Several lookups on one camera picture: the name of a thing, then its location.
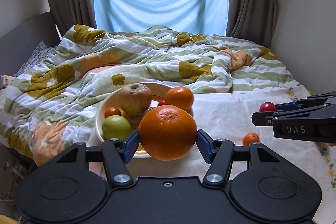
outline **cable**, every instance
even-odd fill
[[[0,193],[0,201],[2,201],[2,202],[12,202],[12,201],[15,201],[15,199],[13,197],[7,195],[7,194]]]
[[[0,198],[11,198],[11,199],[14,199],[10,195],[4,194],[4,193],[0,193],[0,195],[5,195],[5,197],[0,196]]]

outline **pillow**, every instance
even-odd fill
[[[26,70],[34,67],[37,64],[40,64],[42,60],[48,58],[53,52],[56,50],[57,47],[50,47],[48,48],[46,44],[42,41],[36,46],[35,50],[31,54],[31,57],[24,63],[21,68],[18,70],[14,77],[18,77],[19,75],[23,74]]]

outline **white bowl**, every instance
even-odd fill
[[[168,90],[170,90],[172,87],[169,85],[165,85],[165,84],[160,84],[160,83],[154,83],[154,82],[142,82],[142,83],[138,83],[138,84],[143,84],[146,85],[147,87],[149,87],[151,89],[152,92],[152,103],[151,103],[151,107],[152,106],[157,106],[158,102],[160,100],[163,100],[166,96],[166,93]],[[96,118],[95,118],[95,122],[94,122],[94,128],[95,131],[97,133],[98,139],[101,142],[104,142],[104,138],[103,138],[103,132],[102,132],[102,124],[104,121],[104,112],[107,108],[109,107],[118,107],[121,112],[123,113],[122,109],[119,106],[118,103],[118,92],[120,89],[116,90],[115,92],[111,93],[110,95],[108,95],[105,100],[103,100],[103,102],[101,103],[100,107],[98,108],[97,114],[96,114]],[[131,124],[132,128],[134,130],[137,130],[137,125],[136,124]],[[137,152],[135,152],[133,158],[134,159],[144,159],[144,158],[149,158],[150,156],[142,150],[138,150]]]

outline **bed frame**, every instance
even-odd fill
[[[60,43],[50,12],[34,17],[0,37],[0,75],[14,75],[41,41],[48,47]]]

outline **blue curtain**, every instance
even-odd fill
[[[94,0],[99,29],[139,32],[160,24],[190,33],[226,34],[229,0]]]

